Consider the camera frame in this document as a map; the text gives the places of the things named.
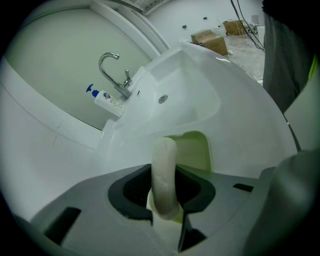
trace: floor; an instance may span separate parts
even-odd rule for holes
[[[256,48],[246,35],[228,35],[224,40],[228,51],[231,50],[233,52],[233,54],[225,56],[248,72],[262,86],[265,53]]]

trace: white nozzle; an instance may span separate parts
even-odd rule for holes
[[[164,220],[172,220],[179,214],[175,185],[176,159],[177,144],[173,139],[164,137],[155,142],[151,162],[150,203]]]

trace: faucet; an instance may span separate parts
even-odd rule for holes
[[[104,67],[102,66],[105,58],[111,57],[114,59],[119,59],[119,54],[113,53],[113,52],[106,52],[103,54],[99,59],[99,70],[100,72],[114,85],[114,88],[121,93],[124,97],[127,99],[130,98],[132,92],[128,90],[128,87],[132,84],[132,80],[130,78],[130,74],[128,70],[125,70],[124,73],[126,75],[126,80],[123,82],[123,84],[116,82],[113,80],[113,78],[107,74],[107,72],[104,70]]]

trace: sink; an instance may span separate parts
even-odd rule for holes
[[[297,153],[268,93],[214,51],[183,42],[132,81],[122,117],[106,122],[96,150],[94,167],[102,174],[151,163],[155,140],[190,131],[207,136],[216,173],[258,178]]]
[[[220,106],[214,87],[184,51],[149,67],[135,92],[121,118],[130,137],[204,120]]]

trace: soap bottle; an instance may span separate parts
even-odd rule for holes
[[[86,89],[85,92],[87,93],[92,91],[91,87],[93,85],[94,84],[89,85],[89,87]],[[125,111],[125,106],[104,90],[101,90],[101,91],[93,90],[92,96],[95,97],[94,99],[95,104],[99,105],[100,107],[111,112],[112,114],[116,115],[119,118],[122,116],[122,114]]]

